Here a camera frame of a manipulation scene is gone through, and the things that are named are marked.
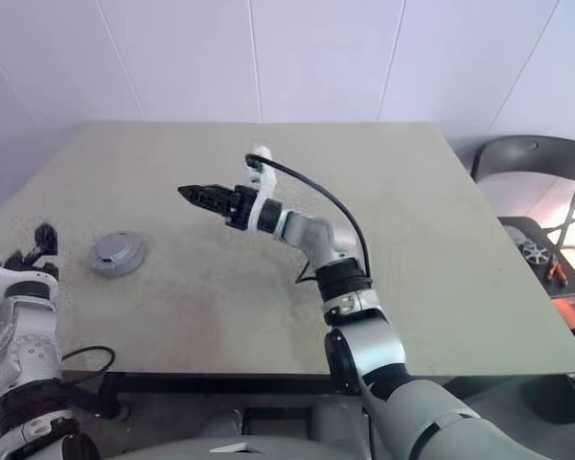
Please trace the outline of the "small silver spoked wheel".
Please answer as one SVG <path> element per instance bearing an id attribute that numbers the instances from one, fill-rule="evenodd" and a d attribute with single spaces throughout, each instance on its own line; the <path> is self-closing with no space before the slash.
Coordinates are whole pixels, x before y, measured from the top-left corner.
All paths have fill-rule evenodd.
<path id="1" fill-rule="evenodd" d="M 546 265 L 550 260 L 547 248 L 533 241 L 526 241 L 522 245 L 521 254 L 530 265 Z"/>

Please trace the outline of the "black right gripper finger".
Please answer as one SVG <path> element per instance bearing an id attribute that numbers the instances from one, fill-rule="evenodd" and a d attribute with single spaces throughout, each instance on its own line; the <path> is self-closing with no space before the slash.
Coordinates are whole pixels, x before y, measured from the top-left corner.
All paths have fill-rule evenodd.
<path id="1" fill-rule="evenodd" d="M 186 199 L 194 206 L 222 217 L 228 217 L 231 212 L 230 194 L 193 193 Z"/>
<path id="2" fill-rule="evenodd" d="M 177 191 L 183 197 L 195 197 L 195 196 L 215 196 L 215 197 L 227 197 L 234 193 L 233 190 L 220 186 L 218 184 L 213 185 L 186 185 L 177 188 Z"/>

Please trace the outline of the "grey grinding disc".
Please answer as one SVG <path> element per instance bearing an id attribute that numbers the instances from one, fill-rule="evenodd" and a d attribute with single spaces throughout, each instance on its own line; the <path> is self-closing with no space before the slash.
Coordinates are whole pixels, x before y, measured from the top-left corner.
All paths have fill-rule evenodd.
<path id="1" fill-rule="evenodd" d="M 93 263 L 105 265 L 125 265 L 140 263 L 147 255 L 143 237 L 136 232 L 117 231 L 97 238 L 89 252 Z"/>

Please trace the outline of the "grey robot torso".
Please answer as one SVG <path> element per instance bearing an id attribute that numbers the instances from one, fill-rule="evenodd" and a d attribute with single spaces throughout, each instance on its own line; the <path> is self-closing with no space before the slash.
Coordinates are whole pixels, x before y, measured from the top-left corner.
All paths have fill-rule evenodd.
<path id="1" fill-rule="evenodd" d="M 220 413 L 191 439 L 139 450 L 138 460 L 376 460 L 372 422 L 354 397 L 305 407 Z"/>

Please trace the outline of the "black folding chair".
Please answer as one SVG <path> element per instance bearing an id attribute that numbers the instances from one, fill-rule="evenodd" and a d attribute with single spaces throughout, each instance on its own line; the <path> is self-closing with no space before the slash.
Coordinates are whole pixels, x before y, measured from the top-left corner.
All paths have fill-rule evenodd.
<path id="1" fill-rule="evenodd" d="M 575 268 L 562 254 L 564 240 L 569 227 L 575 222 L 575 140 L 541 136 L 513 135 L 493 139 L 481 146 L 474 155 L 471 165 L 471 179 L 474 182 L 504 173 L 541 173 L 574 183 L 574 192 L 563 222 L 554 227 L 542 228 L 528 217 L 500 217 L 504 225 L 511 225 L 523 232 L 525 242 L 541 244 L 558 256 L 568 279 L 567 287 L 560 287 L 557 281 L 545 281 L 547 264 L 528 264 L 522 257 L 521 246 L 516 246 L 522 259 L 530 266 L 547 295 L 552 299 L 575 297 Z"/>

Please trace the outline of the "black table frame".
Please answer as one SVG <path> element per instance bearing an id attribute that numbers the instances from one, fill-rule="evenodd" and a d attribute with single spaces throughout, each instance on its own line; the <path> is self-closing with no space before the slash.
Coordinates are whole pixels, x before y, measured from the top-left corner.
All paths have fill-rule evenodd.
<path id="1" fill-rule="evenodd" d="M 347 387 L 336 385 L 328 375 L 222 375 L 183 373 L 106 372 L 101 387 L 92 392 L 75 383 L 64 383 L 60 395 L 75 407 L 102 418 L 116 419 L 121 393 L 196 393 L 243 395 L 345 395 Z"/>

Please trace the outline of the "orange handled pliers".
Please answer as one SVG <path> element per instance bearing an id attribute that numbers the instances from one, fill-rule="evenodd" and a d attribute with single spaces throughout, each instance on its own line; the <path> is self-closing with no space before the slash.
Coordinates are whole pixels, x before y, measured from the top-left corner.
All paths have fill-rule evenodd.
<path id="1" fill-rule="evenodd" d="M 550 263 L 545 274 L 545 281 L 547 283 L 557 281 L 561 288 L 566 288 L 568 286 L 567 276 L 565 275 L 563 266 L 556 254 L 553 254 L 550 259 Z"/>

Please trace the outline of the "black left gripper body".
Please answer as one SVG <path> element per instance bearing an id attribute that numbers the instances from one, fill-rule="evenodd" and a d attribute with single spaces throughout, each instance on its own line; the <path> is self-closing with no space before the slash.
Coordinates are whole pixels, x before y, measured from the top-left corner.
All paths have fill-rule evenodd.
<path id="1" fill-rule="evenodd" d="M 3 262 L 3 267 L 13 271 L 32 271 L 57 276 L 58 267 L 55 264 L 49 262 L 43 266 L 36 265 L 36 262 L 43 256 L 54 257 L 56 253 L 47 253 L 46 251 L 35 248 L 24 255 L 20 250 L 16 250 Z"/>

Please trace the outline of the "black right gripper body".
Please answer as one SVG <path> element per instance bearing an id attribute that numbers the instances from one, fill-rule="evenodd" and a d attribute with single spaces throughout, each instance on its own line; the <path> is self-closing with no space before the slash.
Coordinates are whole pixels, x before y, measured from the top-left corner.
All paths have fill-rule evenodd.
<path id="1" fill-rule="evenodd" d="M 225 224 L 229 227 L 245 231 L 248 229 L 249 218 L 258 191 L 254 188 L 236 185 L 228 195 L 228 204 L 225 214 Z"/>

